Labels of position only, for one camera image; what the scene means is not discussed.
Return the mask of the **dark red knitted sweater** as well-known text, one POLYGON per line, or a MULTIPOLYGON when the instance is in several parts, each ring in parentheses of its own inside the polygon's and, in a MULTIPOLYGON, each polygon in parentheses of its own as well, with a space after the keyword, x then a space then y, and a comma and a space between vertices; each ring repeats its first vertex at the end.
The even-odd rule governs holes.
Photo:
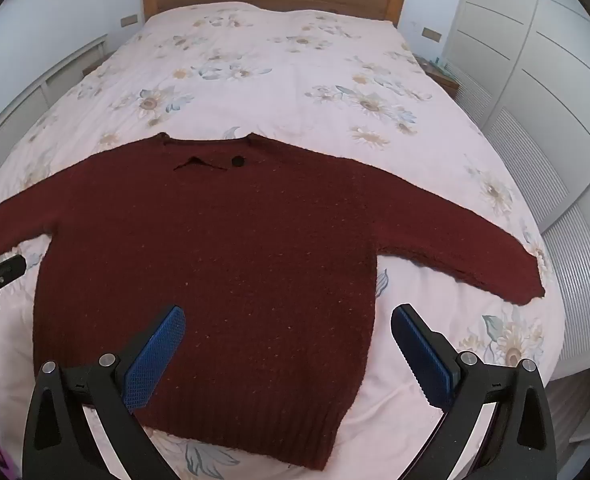
POLYGON ((311 470, 365 377, 380 257, 517 306, 545 293, 536 258, 475 212, 257 134, 161 133, 0 203, 0 255, 42 235, 36 364, 86 364, 174 304, 187 332, 143 424, 311 470))

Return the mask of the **right wooden nightstand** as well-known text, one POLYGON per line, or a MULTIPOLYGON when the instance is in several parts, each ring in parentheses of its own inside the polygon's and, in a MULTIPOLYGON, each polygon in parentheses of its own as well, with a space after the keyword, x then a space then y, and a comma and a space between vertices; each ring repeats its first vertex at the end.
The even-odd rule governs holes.
POLYGON ((433 79, 453 100, 457 99, 460 84, 452 75, 420 55, 416 55, 415 60, 426 76, 433 79))

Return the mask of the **white wardrobe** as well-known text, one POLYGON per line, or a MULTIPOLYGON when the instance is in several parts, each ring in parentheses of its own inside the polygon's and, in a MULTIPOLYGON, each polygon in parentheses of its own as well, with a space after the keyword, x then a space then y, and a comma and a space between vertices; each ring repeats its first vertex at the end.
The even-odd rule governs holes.
POLYGON ((532 213, 565 308, 555 378, 590 368, 590 16, 578 0, 460 0, 443 62, 532 213))

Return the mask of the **pink floral bed cover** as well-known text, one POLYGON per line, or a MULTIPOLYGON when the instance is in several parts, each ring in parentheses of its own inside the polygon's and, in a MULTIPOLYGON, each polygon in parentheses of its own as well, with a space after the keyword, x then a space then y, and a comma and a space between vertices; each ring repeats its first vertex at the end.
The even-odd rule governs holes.
POLYGON ((389 328, 412 304, 484 362, 534 361, 549 378, 564 334, 559 285, 536 221, 474 122, 414 62, 391 24, 214 3, 161 13, 41 108, 0 162, 0 203, 90 155, 167 132, 267 138, 380 167, 475 211, 538 261, 545 296, 525 307, 398 258, 379 261, 365 381, 324 477, 394 479, 439 419, 389 328))

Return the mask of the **left wall switch plate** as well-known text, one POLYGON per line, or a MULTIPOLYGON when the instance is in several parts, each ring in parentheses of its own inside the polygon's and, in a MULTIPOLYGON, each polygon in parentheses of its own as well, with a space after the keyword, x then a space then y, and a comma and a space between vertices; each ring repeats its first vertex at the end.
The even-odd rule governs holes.
POLYGON ((120 20, 120 26, 122 28, 128 27, 130 25, 134 25, 138 23, 138 15, 136 14, 131 14, 128 16, 124 16, 121 20, 120 20))

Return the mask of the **wall switch plate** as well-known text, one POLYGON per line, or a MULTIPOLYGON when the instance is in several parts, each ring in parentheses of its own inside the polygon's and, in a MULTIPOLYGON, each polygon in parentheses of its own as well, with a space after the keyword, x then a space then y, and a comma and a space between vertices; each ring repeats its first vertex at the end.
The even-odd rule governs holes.
POLYGON ((122 28, 128 27, 130 25, 134 25, 138 23, 138 15, 136 14, 131 14, 128 16, 124 16, 121 20, 120 20, 120 26, 122 28))
POLYGON ((424 27, 422 30, 422 36, 429 40, 440 42, 441 40, 441 33, 437 32, 436 30, 424 27))

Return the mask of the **right wall switch plate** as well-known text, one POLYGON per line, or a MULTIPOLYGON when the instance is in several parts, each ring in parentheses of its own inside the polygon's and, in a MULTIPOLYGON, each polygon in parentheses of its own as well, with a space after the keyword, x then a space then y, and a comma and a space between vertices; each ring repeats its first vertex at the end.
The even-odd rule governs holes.
POLYGON ((424 27, 422 30, 422 36, 429 40, 440 42, 441 40, 441 33, 437 32, 436 30, 424 27))

